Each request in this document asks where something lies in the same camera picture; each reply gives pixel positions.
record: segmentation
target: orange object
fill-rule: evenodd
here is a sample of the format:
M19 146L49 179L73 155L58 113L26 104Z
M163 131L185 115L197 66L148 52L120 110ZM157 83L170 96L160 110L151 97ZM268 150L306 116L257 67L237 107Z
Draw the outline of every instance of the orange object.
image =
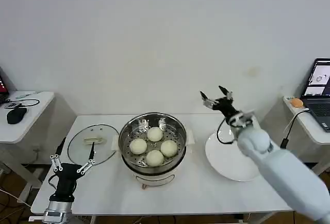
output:
M296 107L296 108L301 108L304 106L303 101L301 101L300 99L297 99L297 98L292 99L291 104L293 107Z

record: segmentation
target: desk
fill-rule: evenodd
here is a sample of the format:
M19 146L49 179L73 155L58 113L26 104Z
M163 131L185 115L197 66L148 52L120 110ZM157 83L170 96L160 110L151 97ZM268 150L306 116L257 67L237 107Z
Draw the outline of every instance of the desk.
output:
M28 93L30 92L13 92L12 94L10 94L9 99L16 100L15 97ZM18 124L8 124L6 116L7 113L11 110L5 109L4 105L0 106L0 143L17 143L21 141L53 98L54 93L49 91L44 91L23 98L38 99L40 103L35 106L27 107L27 113L25 114L23 120ZM35 176L33 176L32 173L25 169L10 153L8 153L6 149L0 149L0 158L1 161L5 163L10 169L20 175L27 182L31 183L33 186L38 187L41 185L41 182Z
M292 112L293 115L300 112L303 108L293 107L290 103L293 97L283 97L283 101ZM317 123L314 117L310 113L301 113L297 116L296 120L299 122L303 130L309 136L309 138L318 145L330 145L330 133L327 133ZM316 166L313 167L313 172L316 175L320 175L327 168L330 167L330 153L322 156Z
M111 159L93 167L77 181L73 214L206 215L292 210L262 177L250 182L236 182L221 176L211 167L205 155L205 142L222 121L221 114L174 116L193 131L195 144L171 183L142 190L141 184L116 152ZM67 135L61 161L71 163L68 145L82 129L94 124L107 124L120 132L132 117L78 116ZM48 199L54 189L47 181L53 174L51 168L32 205L31 211L35 214L43 214L48 207Z

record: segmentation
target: white plate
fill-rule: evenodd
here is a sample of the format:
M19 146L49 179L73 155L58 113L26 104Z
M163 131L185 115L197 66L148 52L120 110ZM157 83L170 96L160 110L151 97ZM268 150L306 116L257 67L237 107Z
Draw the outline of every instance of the white plate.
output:
M230 127L224 122L219 131L219 138L222 142L229 142L234 139ZM251 181L260 175L257 166L253 161L244 156L237 142L233 144L221 144L212 134L205 144L205 153L212 167L221 175L235 181Z

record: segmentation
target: white wall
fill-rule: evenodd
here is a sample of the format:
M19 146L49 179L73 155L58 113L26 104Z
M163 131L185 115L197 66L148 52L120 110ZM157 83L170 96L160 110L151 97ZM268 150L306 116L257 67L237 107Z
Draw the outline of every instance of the white wall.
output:
M209 113L221 84L262 118L330 55L329 20L329 0L0 0L0 66L78 115Z

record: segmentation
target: table leg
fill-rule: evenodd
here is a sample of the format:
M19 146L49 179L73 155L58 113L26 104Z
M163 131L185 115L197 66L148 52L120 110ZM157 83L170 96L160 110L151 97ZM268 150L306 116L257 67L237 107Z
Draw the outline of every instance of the table leg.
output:
M4 171L5 174L9 174L11 169L0 161L0 169Z
M24 166L22 166L17 159L15 159L6 149L0 148L0 158L11 170L21 176L26 182L31 183L33 187L41 187L41 182Z

